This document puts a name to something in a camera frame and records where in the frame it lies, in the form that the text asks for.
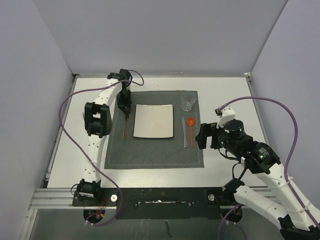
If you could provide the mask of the orange plastic spoon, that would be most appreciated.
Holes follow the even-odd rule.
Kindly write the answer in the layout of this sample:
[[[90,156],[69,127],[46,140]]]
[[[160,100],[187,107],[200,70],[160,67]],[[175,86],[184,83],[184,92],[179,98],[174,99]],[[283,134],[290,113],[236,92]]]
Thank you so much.
[[[195,124],[195,119],[192,117],[189,117],[186,122],[189,126],[189,132],[190,132],[190,147],[193,148],[193,126]]]

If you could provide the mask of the gold fork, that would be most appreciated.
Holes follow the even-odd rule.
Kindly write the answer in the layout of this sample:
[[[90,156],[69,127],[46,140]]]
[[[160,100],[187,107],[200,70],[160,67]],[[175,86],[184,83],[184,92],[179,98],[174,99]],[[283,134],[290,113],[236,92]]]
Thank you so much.
[[[129,120],[130,114],[126,113],[124,116],[124,128],[123,128],[123,134],[122,134],[122,138],[124,139],[126,137],[126,128],[127,128],[127,122]]]

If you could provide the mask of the silver table knife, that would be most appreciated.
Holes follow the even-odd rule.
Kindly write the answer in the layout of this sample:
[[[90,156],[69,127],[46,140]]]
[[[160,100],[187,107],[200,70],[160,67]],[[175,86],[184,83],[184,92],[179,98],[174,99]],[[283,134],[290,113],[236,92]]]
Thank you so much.
[[[183,130],[183,147],[187,148],[188,144],[187,144],[187,136],[186,136],[186,121],[183,116],[181,117],[181,121],[182,121],[182,130]]]

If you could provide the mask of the dark grey cloth placemat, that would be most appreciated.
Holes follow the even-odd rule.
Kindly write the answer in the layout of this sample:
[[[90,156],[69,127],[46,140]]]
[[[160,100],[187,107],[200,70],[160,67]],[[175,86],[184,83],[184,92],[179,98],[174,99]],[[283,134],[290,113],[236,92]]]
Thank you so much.
[[[132,106],[123,131],[125,117],[121,110],[115,108],[112,118],[112,130],[108,136],[105,157],[105,169],[173,169],[203,168],[203,151],[197,146],[184,147],[182,117],[194,118],[192,133],[199,132],[200,112],[196,102],[190,112],[181,108],[182,91],[137,91],[131,93]],[[134,116],[137,104],[172,104],[173,137],[166,139],[146,139],[133,136]]]

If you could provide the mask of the white square plate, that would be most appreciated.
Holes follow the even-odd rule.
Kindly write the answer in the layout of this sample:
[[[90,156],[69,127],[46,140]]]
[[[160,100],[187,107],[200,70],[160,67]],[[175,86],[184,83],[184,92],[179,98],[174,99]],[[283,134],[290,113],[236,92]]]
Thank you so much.
[[[168,139],[174,136],[172,104],[137,104],[133,136],[143,139]]]

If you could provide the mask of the clear plastic cup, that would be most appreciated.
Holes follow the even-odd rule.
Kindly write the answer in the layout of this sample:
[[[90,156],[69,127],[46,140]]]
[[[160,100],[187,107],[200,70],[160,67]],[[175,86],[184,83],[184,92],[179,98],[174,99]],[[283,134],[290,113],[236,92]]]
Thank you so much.
[[[189,112],[192,110],[196,102],[196,94],[192,91],[185,91],[181,93],[181,109]]]

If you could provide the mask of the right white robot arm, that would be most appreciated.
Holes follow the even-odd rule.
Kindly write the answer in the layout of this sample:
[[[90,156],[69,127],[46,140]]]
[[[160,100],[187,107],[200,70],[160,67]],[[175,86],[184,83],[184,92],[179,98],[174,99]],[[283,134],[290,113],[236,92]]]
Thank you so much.
[[[231,120],[224,127],[216,122],[203,123],[195,141],[200,149],[225,149],[234,155],[245,171],[249,170],[275,195],[278,203],[249,188],[240,177],[233,177],[222,188],[223,200],[230,205],[242,204],[272,222],[286,240],[318,240],[320,211],[285,176],[284,165],[273,149],[246,134],[243,122]]]

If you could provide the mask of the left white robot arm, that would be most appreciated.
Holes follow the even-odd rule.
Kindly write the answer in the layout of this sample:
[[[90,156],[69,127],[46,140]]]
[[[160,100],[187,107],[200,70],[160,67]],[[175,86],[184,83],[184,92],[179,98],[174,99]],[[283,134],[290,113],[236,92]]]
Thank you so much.
[[[129,119],[132,105],[130,90],[132,78],[127,69],[110,73],[107,76],[108,88],[103,90],[94,101],[87,102],[84,106],[84,127],[88,135],[87,155],[90,161],[85,163],[82,179],[74,194],[92,206],[99,204],[102,199],[99,170],[103,146],[113,125],[110,105],[116,102],[124,114],[124,119]]]

